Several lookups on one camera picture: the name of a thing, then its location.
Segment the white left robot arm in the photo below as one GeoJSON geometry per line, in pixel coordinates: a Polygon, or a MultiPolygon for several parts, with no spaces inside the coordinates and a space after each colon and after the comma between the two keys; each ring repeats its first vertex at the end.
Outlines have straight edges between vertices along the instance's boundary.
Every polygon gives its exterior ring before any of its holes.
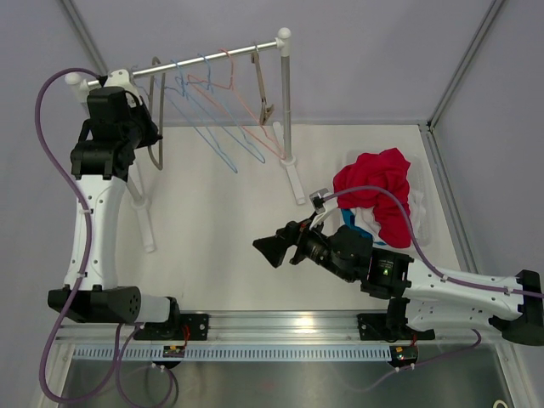
{"type": "Polygon", "coordinates": [[[76,323],[140,324],[141,339],[175,338],[182,329],[177,301],[119,286],[116,273],[116,230],[129,169],[138,148],[159,140],[157,127],[143,101],[122,87],[91,91],[87,106],[68,178],[81,205],[72,264],[62,288],[49,292],[48,306],[76,323]]]}

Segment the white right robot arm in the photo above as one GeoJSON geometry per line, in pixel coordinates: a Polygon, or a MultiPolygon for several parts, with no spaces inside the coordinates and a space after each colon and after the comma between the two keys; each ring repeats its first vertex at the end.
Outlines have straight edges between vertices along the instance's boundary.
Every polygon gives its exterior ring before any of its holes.
{"type": "Polygon", "coordinates": [[[275,268],[290,247],[292,265],[305,259],[373,298],[388,301],[384,317],[393,337],[438,329],[489,330],[511,343],[543,344],[543,294],[538,273],[523,270],[510,277],[475,275],[442,269],[372,245],[348,226],[324,235],[309,220],[291,221],[253,246],[275,268]]]}

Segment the blue t shirt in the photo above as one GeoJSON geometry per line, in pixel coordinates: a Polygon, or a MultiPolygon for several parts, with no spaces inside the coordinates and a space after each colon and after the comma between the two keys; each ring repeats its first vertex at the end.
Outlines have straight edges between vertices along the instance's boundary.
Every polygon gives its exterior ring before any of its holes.
{"type": "Polygon", "coordinates": [[[344,224],[350,229],[357,231],[365,238],[372,239],[378,246],[386,246],[386,242],[379,236],[381,225],[375,220],[371,209],[342,209],[341,214],[344,224]]]}

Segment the magenta t shirt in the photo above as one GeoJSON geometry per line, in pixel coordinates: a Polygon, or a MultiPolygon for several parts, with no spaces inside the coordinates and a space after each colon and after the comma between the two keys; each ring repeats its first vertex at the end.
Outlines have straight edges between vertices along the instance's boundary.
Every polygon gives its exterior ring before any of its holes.
{"type": "Polygon", "coordinates": [[[410,163],[400,150],[387,149],[380,153],[362,153],[356,161],[343,167],[333,178],[333,191],[342,191],[337,198],[339,208],[351,209],[354,203],[353,193],[375,190],[389,198],[399,207],[404,217],[408,216],[399,198],[404,201],[410,192],[407,171],[410,163]]]}

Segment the light blue hanger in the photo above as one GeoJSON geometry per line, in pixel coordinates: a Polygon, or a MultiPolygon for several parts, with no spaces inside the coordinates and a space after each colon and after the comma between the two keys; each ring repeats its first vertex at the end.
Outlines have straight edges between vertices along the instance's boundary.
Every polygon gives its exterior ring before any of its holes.
{"type": "Polygon", "coordinates": [[[184,78],[184,70],[177,67],[177,74],[174,76],[174,86],[165,85],[165,97],[168,103],[174,108],[185,123],[193,128],[197,135],[212,149],[212,152],[228,167],[237,174],[239,172],[235,161],[230,153],[224,148],[220,141],[218,131],[224,133],[229,139],[234,134],[226,127],[220,126],[217,119],[200,103],[196,96],[190,91],[190,85],[184,78]]]}
{"type": "Polygon", "coordinates": [[[212,81],[212,65],[211,62],[202,54],[198,54],[199,57],[202,57],[205,65],[207,66],[207,78],[202,79],[195,75],[187,75],[187,84],[195,89],[202,98],[209,102],[214,108],[224,113],[229,119],[232,120],[234,126],[237,127],[243,140],[235,136],[231,138],[236,141],[244,150],[246,150],[251,156],[253,156],[261,164],[266,163],[266,159],[260,149],[252,142],[252,133],[247,135],[247,129],[242,126],[236,119],[235,116],[230,112],[229,107],[221,100],[218,99],[214,92],[215,88],[219,87],[225,89],[225,86],[219,86],[212,81]]]}

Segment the white t shirt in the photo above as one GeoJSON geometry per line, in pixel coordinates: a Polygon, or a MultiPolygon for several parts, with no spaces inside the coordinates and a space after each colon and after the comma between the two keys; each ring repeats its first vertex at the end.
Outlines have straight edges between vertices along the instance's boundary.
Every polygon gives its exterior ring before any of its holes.
{"type": "MultiPolygon", "coordinates": [[[[403,196],[399,198],[399,201],[411,221],[409,194],[406,201],[403,196]]],[[[381,225],[379,236],[383,241],[391,247],[399,249],[405,249],[412,245],[411,233],[408,230],[405,217],[391,198],[375,190],[358,191],[353,193],[353,196],[357,206],[351,209],[371,208],[375,220],[381,225]]]]}

